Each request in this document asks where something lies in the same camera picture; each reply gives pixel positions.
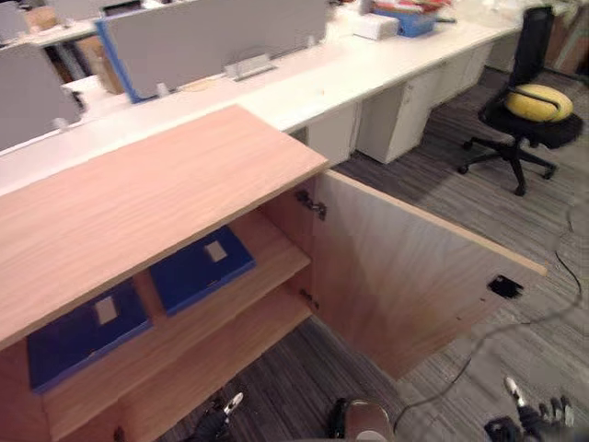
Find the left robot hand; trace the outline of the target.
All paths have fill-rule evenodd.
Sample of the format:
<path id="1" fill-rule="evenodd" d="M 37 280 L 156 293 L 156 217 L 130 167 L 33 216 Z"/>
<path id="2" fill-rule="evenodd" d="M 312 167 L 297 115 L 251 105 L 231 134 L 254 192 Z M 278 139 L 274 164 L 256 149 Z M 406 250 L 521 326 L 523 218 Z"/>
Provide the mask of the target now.
<path id="1" fill-rule="evenodd" d="M 225 431 L 229 417 L 244 399 L 244 393 L 239 392 L 227 404 L 213 408 L 206 412 L 191 434 L 191 441 L 216 441 Z"/>

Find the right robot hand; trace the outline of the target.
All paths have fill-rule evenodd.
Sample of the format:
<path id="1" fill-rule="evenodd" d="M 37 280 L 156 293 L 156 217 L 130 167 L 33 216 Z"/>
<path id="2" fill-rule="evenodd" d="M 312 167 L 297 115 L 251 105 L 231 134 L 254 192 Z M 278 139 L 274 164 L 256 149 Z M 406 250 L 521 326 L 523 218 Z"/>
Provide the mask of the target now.
<path id="1" fill-rule="evenodd" d="M 503 385 L 515 405 L 518 422 L 510 416 L 490 420 L 484 425 L 490 441 L 583 441 L 566 396 L 552 397 L 550 407 L 543 402 L 533 407 L 513 378 L 505 377 Z"/>

